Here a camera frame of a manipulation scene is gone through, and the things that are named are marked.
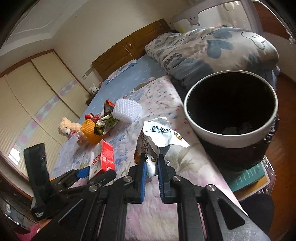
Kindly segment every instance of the blue bed sheet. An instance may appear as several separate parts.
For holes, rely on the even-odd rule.
[[[109,99],[111,102],[115,103],[118,99],[129,94],[132,89],[147,81],[150,77],[159,78],[164,75],[166,75],[166,72],[161,68],[160,64],[155,59],[145,54],[137,60],[136,65],[122,72],[108,84],[106,81],[103,83],[78,122],[82,123],[85,120],[84,116],[90,112],[94,115],[99,114],[104,108],[105,100]]]

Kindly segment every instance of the white paper wrapper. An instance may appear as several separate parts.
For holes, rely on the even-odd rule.
[[[170,149],[170,145],[189,146],[179,133],[170,128],[166,117],[144,122],[143,129],[138,137],[134,158],[135,163],[138,163],[141,153],[145,153],[147,163],[146,178],[157,175],[156,159],[159,154],[165,156]]]

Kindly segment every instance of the stuffed animal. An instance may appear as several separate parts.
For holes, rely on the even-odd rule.
[[[73,136],[71,133],[77,133],[80,129],[81,124],[71,122],[66,117],[63,117],[61,123],[59,124],[59,133],[66,137]]]
[[[91,93],[92,93],[92,94],[95,94],[95,93],[98,91],[98,89],[99,89],[99,88],[96,87],[94,84],[93,84],[92,87],[89,88],[89,90],[91,90]]]

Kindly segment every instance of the headboard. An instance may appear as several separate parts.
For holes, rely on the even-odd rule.
[[[164,19],[160,19],[133,32],[113,45],[92,62],[92,65],[105,80],[111,73],[130,60],[138,59],[145,55],[145,46],[159,35],[168,32],[171,32],[171,28]]]

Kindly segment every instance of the pink cloth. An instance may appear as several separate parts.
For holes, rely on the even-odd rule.
[[[16,233],[17,237],[21,240],[21,241],[30,241],[36,234],[37,234],[37,230],[40,228],[39,224],[34,224],[31,227],[31,231],[28,234],[18,234]]]

